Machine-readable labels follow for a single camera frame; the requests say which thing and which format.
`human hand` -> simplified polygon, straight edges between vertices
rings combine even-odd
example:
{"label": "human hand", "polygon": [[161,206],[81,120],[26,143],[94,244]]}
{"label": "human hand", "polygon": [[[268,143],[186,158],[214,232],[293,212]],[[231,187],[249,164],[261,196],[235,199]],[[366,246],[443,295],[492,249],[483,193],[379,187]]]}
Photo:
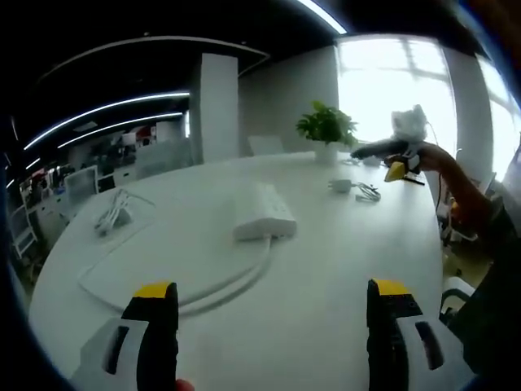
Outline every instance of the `human hand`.
{"label": "human hand", "polygon": [[195,391],[195,388],[190,382],[183,379],[177,379],[176,391]]}
{"label": "human hand", "polygon": [[[453,161],[451,155],[437,145],[430,143],[421,143],[418,149],[418,156],[420,157],[420,169],[422,171],[437,171],[441,173],[446,170]],[[388,156],[384,159],[387,167],[399,160],[398,155]]]}

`window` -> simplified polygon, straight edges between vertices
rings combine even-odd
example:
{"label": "window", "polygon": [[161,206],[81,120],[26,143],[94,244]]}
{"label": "window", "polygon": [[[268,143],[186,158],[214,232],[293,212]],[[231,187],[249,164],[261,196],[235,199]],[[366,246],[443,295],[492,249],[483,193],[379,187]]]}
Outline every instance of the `window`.
{"label": "window", "polygon": [[493,129],[493,171],[502,181],[519,147],[521,111],[499,72],[486,59],[478,58],[490,98]]}
{"label": "window", "polygon": [[358,122],[357,138],[392,135],[391,112],[422,105],[432,129],[427,141],[456,151],[453,89],[443,51],[435,41],[408,36],[339,41],[339,105]]}
{"label": "window", "polygon": [[185,120],[185,137],[189,138],[190,137],[190,112],[189,111],[186,111],[184,120]]}

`office desk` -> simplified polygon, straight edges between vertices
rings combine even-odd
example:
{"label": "office desk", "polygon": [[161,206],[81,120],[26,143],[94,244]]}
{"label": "office desk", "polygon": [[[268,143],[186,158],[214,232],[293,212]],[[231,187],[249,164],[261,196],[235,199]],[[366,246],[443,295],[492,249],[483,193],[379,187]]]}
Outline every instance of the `office desk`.
{"label": "office desk", "polygon": [[114,169],[113,173],[107,175],[98,175],[98,181],[104,178],[114,178],[114,184],[118,186],[124,186],[127,183],[133,182],[136,180],[136,164],[126,165],[123,167],[118,167]]}
{"label": "office desk", "polygon": [[[403,282],[423,313],[433,316],[442,290],[429,188],[384,183],[385,172],[364,165],[323,167],[308,152],[200,165],[125,186],[169,211],[210,202],[215,191],[238,182],[271,182],[298,221],[296,236],[273,246],[268,273],[255,286],[216,310],[182,319],[178,376],[198,390],[367,389],[367,281]],[[357,202],[357,189],[332,193],[327,183],[333,178],[373,184],[382,199]],[[77,284],[85,265],[101,257],[85,230],[92,229],[92,213],[104,194],[91,199],[59,238],[30,307],[38,340],[66,377],[77,368],[83,344],[109,317],[120,315]],[[169,216],[159,213],[158,222]],[[151,254],[170,250],[165,240]]]}

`white pillar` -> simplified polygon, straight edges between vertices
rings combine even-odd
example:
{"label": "white pillar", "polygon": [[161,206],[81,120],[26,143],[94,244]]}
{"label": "white pillar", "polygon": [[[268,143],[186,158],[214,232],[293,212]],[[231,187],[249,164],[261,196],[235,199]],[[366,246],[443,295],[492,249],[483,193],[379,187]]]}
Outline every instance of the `white pillar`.
{"label": "white pillar", "polygon": [[444,48],[458,118],[458,163],[471,178],[490,176],[493,162],[493,129],[490,101],[481,68],[475,57]]}
{"label": "white pillar", "polygon": [[239,157],[239,81],[235,57],[203,53],[199,109],[202,162]]}

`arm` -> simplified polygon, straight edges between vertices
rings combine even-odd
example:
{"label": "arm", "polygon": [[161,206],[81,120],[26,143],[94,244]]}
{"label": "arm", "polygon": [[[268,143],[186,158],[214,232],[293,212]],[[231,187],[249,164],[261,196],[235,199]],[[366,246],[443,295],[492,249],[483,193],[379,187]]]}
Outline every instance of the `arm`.
{"label": "arm", "polygon": [[479,192],[458,163],[448,153],[442,152],[444,156],[440,160],[440,175],[458,203],[465,222],[481,234],[493,216],[492,203]]}

